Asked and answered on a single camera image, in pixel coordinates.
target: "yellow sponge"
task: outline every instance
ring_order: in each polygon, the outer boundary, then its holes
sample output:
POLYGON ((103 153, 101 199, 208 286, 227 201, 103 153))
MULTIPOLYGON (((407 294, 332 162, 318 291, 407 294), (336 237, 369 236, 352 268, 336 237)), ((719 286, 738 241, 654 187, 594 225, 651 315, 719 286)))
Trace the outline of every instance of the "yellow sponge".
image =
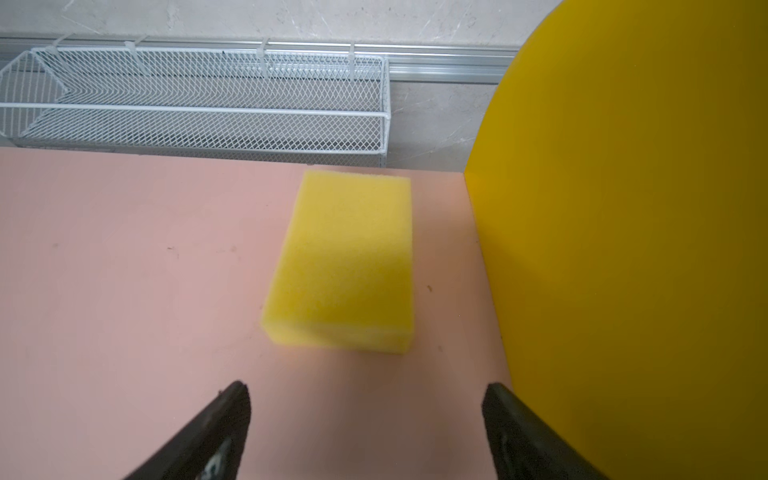
POLYGON ((308 170, 261 325, 275 343, 404 353, 411 269, 410 179, 308 170))

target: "aluminum rail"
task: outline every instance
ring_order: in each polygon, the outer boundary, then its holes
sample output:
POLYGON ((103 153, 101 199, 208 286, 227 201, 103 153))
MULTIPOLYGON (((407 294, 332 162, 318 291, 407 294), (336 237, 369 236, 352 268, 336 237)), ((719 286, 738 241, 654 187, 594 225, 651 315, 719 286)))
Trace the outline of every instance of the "aluminum rail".
MULTIPOLYGON (((25 50, 51 45, 58 37, 45 35, 0 36, 0 68, 25 50)), ((257 50, 262 41, 248 40, 193 40, 189 38, 128 38, 98 35, 70 35, 59 45, 116 46, 135 41, 143 47, 172 48, 242 48, 257 50)), ((314 41, 271 41, 267 51, 335 52, 348 54, 349 43, 314 41)), ((391 81, 447 82, 463 84, 497 84, 518 52, 512 47, 464 47, 454 45, 380 45, 354 44, 356 54, 384 55, 389 59, 391 81)))

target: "sponge edge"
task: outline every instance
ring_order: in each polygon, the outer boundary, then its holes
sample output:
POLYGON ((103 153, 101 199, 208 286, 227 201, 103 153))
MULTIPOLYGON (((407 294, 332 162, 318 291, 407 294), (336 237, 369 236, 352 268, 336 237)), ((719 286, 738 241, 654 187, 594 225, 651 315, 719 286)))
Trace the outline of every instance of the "sponge edge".
POLYGON ((306 171, 261 325, 275 343, 407 351, 411 180, 306 171))

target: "pink tabletop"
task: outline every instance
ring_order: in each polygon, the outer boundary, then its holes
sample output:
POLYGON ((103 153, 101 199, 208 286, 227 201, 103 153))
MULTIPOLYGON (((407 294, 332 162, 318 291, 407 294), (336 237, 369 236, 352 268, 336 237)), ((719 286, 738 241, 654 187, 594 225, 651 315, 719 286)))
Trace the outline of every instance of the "pink tabletop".
POLYGON ((306 165, 0 148, 0 465, 119 479, 235 379, 250 478, 495 478, 509 384, 461 174, 412 178, 404 356, 273 345, 260 308, 306 165))

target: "white wire basket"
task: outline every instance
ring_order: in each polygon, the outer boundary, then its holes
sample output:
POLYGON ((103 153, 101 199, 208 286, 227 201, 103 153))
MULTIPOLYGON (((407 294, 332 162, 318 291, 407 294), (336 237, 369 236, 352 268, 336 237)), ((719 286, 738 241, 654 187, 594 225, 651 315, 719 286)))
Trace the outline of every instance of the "white wire basket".
POLYGON ((381 166, 384 57, 208 48, 33 48, 0 71, 22 147, 381 166))

